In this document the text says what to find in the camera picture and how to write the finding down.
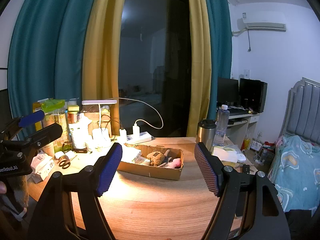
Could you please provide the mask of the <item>pink plush toy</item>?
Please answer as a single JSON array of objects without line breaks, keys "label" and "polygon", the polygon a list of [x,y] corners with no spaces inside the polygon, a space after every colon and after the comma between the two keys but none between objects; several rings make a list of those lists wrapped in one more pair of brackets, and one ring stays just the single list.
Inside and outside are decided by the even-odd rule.
[{"label": "pink plush toy", "polygon": [[180,168],[181,167],[181,159],[180,158],[175,158],[172,161],[167,163],[167,168]]}]

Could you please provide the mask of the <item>grey dotted glove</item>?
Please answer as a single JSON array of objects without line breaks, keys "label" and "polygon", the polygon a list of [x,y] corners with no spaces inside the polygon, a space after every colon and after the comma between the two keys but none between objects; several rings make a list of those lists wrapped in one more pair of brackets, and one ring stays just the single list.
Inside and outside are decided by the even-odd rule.
[{"label": "grey dotted glove", "polygon": [[164,155],[165,155],[165,159],[164,159],[163,163],[161,165],[159,165],[158,167],[167,168],[167,163],[168,162],[172,161],[175,158],[178,158],[178,157],[176,157],[175,153],[172,153],[171,150],[166,150]]}]

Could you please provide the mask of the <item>brown fuzzy plush pouch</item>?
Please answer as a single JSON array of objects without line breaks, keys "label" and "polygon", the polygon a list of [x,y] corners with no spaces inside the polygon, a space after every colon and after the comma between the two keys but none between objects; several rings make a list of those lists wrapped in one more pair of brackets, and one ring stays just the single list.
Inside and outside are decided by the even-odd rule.
[{"label": "brown fuzzy plush pouch", "polygon": [[165,155],[159,151],[153,151],[149,153],[146,158],[150,159],[150,166],[159,166],[163,163]]}]

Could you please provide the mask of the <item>green tissue pack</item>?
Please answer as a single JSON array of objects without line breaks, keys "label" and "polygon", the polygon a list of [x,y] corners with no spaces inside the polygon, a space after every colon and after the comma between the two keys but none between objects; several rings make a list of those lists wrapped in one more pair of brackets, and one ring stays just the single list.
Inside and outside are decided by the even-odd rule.
[{"label": "green tissue pack", "polygon": [[135,157],[133,161],[135,164],[138,164],[138,165],[145,165],[145,166],[150,165],[150,159],[144,158],[142,156]]}]

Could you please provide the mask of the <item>stacked paper cups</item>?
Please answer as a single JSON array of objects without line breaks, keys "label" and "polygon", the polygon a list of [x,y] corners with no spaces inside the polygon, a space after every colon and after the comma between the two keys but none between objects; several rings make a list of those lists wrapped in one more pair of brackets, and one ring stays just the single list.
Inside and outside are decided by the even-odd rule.
[{"label": "stacked paper cups", "polygon": [[54,157],[55,156],[55,150],[54,150],[54,143],[51,142],[47,144],[46,146],[43,146],[42,151],[46,153],[47,155]]}]

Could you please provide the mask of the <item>yellow green sponge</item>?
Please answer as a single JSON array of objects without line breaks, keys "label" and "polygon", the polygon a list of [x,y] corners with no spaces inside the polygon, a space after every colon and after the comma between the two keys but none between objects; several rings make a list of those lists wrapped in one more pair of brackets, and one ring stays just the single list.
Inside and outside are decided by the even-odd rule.
[{"label": "yellow green sponge", "polygon": [[80,107],[78,105],[68,105],[67,111],[68,112],[78,112]]}]

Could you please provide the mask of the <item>yellow tissue box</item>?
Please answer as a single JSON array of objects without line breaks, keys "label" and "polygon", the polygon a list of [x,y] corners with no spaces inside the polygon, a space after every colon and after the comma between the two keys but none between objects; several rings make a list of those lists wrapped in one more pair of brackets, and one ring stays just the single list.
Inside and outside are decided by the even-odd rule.
[{"label": "yellow tissue box", "polygon": [[229,165],[231,167],[236,167],[237,165],[246,162],[245,155],[236,145],[214,146],[212,155],[218,157],[225,166]]}]

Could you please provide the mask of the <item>blue patterned blanket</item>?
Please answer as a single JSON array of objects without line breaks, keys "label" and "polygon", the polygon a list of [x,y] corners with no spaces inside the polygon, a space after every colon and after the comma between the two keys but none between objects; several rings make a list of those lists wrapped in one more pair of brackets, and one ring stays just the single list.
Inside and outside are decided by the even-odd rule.
[{"label": "blue patterned blanket", "polygon": [[282,136],[268,173],[284,210],[310,210],[319,206],[319,146],[299,136]]}]

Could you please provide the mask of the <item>white desk lamp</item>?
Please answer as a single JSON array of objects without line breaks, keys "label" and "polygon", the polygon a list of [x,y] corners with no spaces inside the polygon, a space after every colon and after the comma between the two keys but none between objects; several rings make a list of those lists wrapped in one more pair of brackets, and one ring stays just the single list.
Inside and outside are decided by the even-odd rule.
[{"label": "white desk lamp", "polygon": [[88,124],[88,133],[97,147],[104,147],[112,140],[113,119],[110,107],[116,103],[115,99],[82,100],[82,113],[91,121]]}]

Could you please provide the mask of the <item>steel thermos cup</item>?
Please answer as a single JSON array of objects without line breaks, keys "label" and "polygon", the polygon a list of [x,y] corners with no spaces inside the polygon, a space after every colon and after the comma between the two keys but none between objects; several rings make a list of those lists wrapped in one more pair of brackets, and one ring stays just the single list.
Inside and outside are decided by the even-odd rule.
[{"label": "steel thermos cup", "polygon": [[197,124],[196,142],[202,142],[210,151],[215,136],[216,121],[211,119],[203,119]]}]

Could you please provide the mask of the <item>yellow teal curtain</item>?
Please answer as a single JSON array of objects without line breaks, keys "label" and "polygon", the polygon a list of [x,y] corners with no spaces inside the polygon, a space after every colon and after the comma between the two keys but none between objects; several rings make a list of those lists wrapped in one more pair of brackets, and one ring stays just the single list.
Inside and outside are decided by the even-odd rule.
[{"label": "yellow teal curtain", "polygon": [[14,117],[44,98],[118,98],[108,128],[193,137],[229,78],[228,0],[25,0],[8,58]]}]

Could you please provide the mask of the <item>brown cardboard box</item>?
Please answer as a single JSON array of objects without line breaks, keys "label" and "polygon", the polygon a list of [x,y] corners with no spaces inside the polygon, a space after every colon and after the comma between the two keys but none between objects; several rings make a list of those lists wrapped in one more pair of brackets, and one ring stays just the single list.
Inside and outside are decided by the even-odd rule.
[{"label": "brown cardboard box", "polygon": [[183,158],[183,151],[178,148],[124,145],[117,170],[151,178],[179,180]]}]

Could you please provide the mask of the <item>black computer monitor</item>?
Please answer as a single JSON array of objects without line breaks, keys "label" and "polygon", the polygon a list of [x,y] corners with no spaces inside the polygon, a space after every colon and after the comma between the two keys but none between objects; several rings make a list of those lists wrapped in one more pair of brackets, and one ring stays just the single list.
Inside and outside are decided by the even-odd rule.
[{"label": "black computer monitor", "polygon": [[240,79],[239,105],[255,113],[263,113],[267,94],[267,83],[260,80]]}]

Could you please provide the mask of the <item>white air conditioner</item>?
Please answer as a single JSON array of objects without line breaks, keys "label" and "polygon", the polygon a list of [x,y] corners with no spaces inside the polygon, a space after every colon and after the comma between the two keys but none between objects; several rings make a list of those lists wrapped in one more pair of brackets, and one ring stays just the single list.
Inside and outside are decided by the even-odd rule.
[{"label": "white air conditioner", "polygon": [[286,20],[282,12],[278,11],[249,11],[242,13],[244,28],[233,31],[232,35],[240,35],[248,30],[286,31]]}]

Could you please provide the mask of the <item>black handled scissors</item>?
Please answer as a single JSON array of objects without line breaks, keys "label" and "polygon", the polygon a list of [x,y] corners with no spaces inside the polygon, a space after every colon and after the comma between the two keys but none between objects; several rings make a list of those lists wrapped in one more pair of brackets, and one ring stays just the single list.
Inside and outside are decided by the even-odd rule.
[{"label": "black handled scissors", "polygon": [[59,167],[61,167],[63,170],[69,168],[70,165],[71,165],[71,161],[72,161],[75,157],[76,157],[76,156],[69,158],[69,157],[66,156],[66,155],[60,157],[60,158],[59,158],[59,161],[58,161]]}]

